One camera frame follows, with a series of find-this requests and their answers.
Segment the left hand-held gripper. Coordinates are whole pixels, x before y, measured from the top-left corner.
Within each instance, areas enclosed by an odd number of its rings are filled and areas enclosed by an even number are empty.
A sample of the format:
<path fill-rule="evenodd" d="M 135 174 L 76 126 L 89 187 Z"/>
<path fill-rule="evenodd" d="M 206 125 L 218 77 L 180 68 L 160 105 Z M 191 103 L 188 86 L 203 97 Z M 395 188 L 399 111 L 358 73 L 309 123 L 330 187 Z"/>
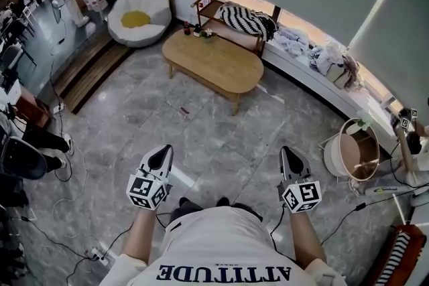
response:
<path fill-rule="evenodd" d="M 139 163 L 139 169 L 129 176 L 126 194 L 139 208 L 156 210 L 165 201 L 172 186 L 168 175 L 172 170 L 174 148 L 170 144 L 153 148 Z"/>

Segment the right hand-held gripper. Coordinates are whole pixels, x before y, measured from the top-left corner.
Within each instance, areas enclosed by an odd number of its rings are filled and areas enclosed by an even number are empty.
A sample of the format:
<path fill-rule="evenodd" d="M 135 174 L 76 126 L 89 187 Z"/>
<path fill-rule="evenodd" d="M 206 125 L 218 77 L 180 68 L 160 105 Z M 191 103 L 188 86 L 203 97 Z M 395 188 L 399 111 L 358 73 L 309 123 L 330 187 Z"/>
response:
<path fill-rule="evenodd" d="M 279 201 L 283 202 L 293 214 L 315 208 L 322 200 L 322 192 L 320 182 L 311 175 L 307 158 L 299 151 L 283 146 L 280 149 L 279 159 L 283 179 L 277 186 Z"/>

